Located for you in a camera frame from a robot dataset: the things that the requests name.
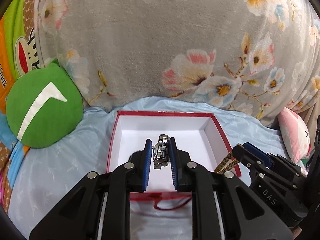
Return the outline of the silver wrist watch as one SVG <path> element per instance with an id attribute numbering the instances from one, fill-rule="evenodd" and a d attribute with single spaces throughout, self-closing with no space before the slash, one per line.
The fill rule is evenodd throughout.
<path id="1" fill-rule="evenodd" d="M 153 168 L 160 170 L 162 167 L 168 166 L 170 155 L 168 152 L 168 143 L 170 137 L 166 134 L 161 134 L 158 142 L 152 147 L 153 149 Z"/>

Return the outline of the grey floral blanket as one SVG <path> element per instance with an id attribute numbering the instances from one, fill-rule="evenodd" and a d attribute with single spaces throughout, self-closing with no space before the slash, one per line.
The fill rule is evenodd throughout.
<path id="1" fill-rule="evenodd" d="M 308 0 L 35 0 L 43 64 L 84 101 L 204 102 L 273 124 L 319 102 L 319 17 Z"/>

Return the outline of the pink cartoon pillow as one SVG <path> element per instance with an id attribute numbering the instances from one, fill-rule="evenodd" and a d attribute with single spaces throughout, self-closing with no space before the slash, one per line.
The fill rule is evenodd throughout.
<path id="1" fill-rule="evenodd" d="M 277 115 L 277 119 L 290 159 L 296 164 L 308 158 L 311 152 L 311 140 L 303 119 L 286 107 Z"/>

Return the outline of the red jewelry box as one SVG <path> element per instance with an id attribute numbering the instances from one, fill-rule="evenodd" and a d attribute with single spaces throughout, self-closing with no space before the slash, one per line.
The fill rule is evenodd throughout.
<path id="1" fill-rule="evenodd" d="M 191 200 L 190 193 L 178 193 L 172 184 L 170 138 L 208 171 L 214 171 L 232 150 L 212 113 L 118 111 L 108 150 L 108 172 L 126 163 L 132 153 L 144 149 L 146 140 L 151 140 L 149 184 L 144 193 L 131 194 L 133 204 L 152 203 L 155 210 L 173 211 Z"/>

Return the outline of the colourful cartoon bedspread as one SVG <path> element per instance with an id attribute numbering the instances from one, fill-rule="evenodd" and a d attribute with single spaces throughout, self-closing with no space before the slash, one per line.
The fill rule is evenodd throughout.
<path id="1" fill-rule="evenodd" d="M 12 0 L 1 17 L 1 207 L 7 212 L 14 183 L 30 148 L 18 142 L 6 116 L 15 81 L 40 66 L 34 34 L 35 0 Z"/>

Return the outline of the green round cushion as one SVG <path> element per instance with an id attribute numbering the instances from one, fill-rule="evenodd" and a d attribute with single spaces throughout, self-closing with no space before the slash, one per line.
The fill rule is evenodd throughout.
<path id="1" fill-rule="evenodd" d="M 67 72 L 53 60 L 21 76 L 6 103 L 10 130 L 25 146 L 48 147 L 71 133 L 83 117 L 82 96 Z"/>

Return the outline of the light blue palm bedsheet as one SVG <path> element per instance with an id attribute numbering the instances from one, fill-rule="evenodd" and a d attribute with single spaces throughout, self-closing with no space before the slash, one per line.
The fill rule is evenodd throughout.
<path id="1" fill-rule="evenodd" d="M 125 105 L 124 109 L 213 113 L 232 146 L 250 142 L 265 152 L 287 155 L 278 130 L 267 128 L 244 113 L 161 97 L 142 98 Z M 8 211 L 9 218 L 24 237 L 29 237 L 38 222 L 88 172 L 105 172 L 116 114 L 99 107 L 89 108 L 67 137 L 27 153 L 14 183 Z"/>

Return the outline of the gold wrist watch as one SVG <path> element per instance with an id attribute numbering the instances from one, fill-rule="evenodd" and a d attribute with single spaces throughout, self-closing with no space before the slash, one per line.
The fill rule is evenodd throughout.
<path id="1" fill-rule="evenodd" d="M 241 177 L 242 174 L 239 167 L 240 161 L 233 156 L 232 147 L 229 147 L 228 150 L 228 154 L 217 165 L 214 173 L 223 174 L 226 171 L 234 171 L 237 177 Z"/>

